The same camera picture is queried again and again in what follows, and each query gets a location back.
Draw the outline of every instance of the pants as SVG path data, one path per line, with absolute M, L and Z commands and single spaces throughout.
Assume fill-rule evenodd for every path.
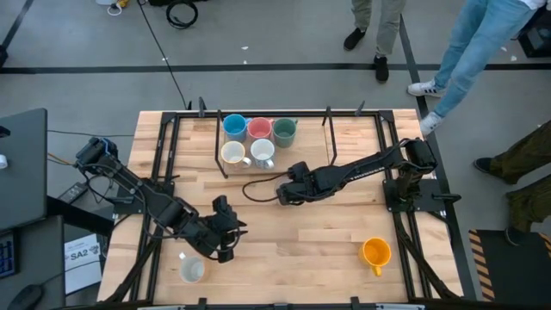
M 493 158 L 490 173 L 514 184 L 548 163 L 551 163 L 551 121 Z M 551 175 L 507 193 L 507 198 L 511 225 L 521 232 L 529 232 L 533 222 L 541 223 L 551 215 Z
M 352 0 L 356 28 L 366 31 L 371 20 L 372 0 Z M 377 56 L 390 55 L 399 30 L 399 16 L 406 0 L 381 0 L 381 20 L 377 32 Z
M 439 90 L 450 82 L 448 92 L 435 108 L 436 114 L 445 117 L 465 98 L 493 54 L 522 29 L 535 12 L 519 0 L 467 0 L 455 21 L 448 50 L 435 76 Z

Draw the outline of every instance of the white sneaker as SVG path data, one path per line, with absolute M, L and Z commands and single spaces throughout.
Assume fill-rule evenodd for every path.
M 434 79 L 429 82 L 415 83 L 407 86 L 407 92 L 413 96 L 444 96 L 446 90 L 437 90 Z
M 430 112 L 421 120 L 421 133 L 424 137 L 432 133 L 438 126 L 444 122 L 444 119 L 440 115 Z

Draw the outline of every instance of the cable coil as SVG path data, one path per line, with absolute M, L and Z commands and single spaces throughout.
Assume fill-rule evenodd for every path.
M 182 22 L 178 19 L 178 17 L 173 16 L 173 15 L 170 14 L 172 9 L 174 9 L 174 7 L 176 7 L 179 4 L 187 5 L 193 10 L 193 12 L 194 12 L 193 19 L 191 19 L 190 22 Z M 199 10 L 195 6 L 195 4 L 191 1 L 189 1 L 189 0 L 176 0 L 176 1 L 173 1 L 166 8 L 166 19 L 167 19 L 167 21 L 169 21 L 169 24 L 172 27 L 176 28 L 176 29 L 186 29 L 186 28 L 191 27 L 191 25 L 193 25 L 193 24 L 195 24 L 195 22 L 197 22 L 197 17 L 199 17 Z

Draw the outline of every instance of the blue jeans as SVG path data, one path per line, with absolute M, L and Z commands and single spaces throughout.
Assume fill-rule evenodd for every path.
M 504 43 L 536 11 L 519 0 L 467 0 L 455 21 L 448 50 L 435 76 L 437 89 L 449 89 L 435 113 L 445 117 L 465 98 L 476 76 Z

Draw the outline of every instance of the floor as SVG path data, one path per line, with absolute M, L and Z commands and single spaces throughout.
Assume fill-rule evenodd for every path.
M 413 57 L 420 68 L 437 68 L 463 1 L 410 1 L 403 13 Z M 136 2 L 121 15 L 109 16 L 94 0 L 3 0 L 0 39 L 9 35 L 9 59 L 0 71 L 0 115 L 35 108 L 48 110 L 49 128 L 98 134 L 132 134 L 140 110 L 183 109 L 183 98 L 166 71 L 168 60 L 185 102 L 202 96 L 210 109 L 417 109 L 406 94 L 412 82 L 400 38 L 391 77 L 378 84 L 372 71 L 381 1 L 374 1 L 373 25 L 359 47 L 345 52 L 342 43 L 353 29 L 350 5 L 334 0 L 210 0 L 197 4 L 200 16 L 190 29 L 176 30 L 163 8 L 144 6 L 159 51 Z M 189 15 L 182 9 L 176 14 Z M 515 41 L 492 59 L 505 70 L 485 71 L 462 105 L 436 132 L 467 246 L 470 228 L 503 229 L 507 208 L 503 194 L 551 169 L 544 167 L 509 187 L 483 176 L 471 162 L 502 152 L 551 115 L 551 72 L 518 70 L 526 59 Z M 37 71 L 39 74 L 19 74 Z M 421 71 L 421 80 L 435 72 Z M 429 108 L 437 100 L 427 99 Z M 48 151 L 73 159 L 86 137 L 48 134 Z M 131 138 L 113 138 L 127 161 Z M 48 163 L 48 194 L 59 195 L 83 178 L 76 170 Z M 97 180 L 98 190 L 107 183 Z M 78 203 L 97 209 L 91 196 Z M 534 230 L 551 233 L 551 220 Z M 475 276 L 472 254 L 469 269 Z M 480 287 L 474 284 L 476 297 Z M 94 300 L 79 294 L 78 304 Z

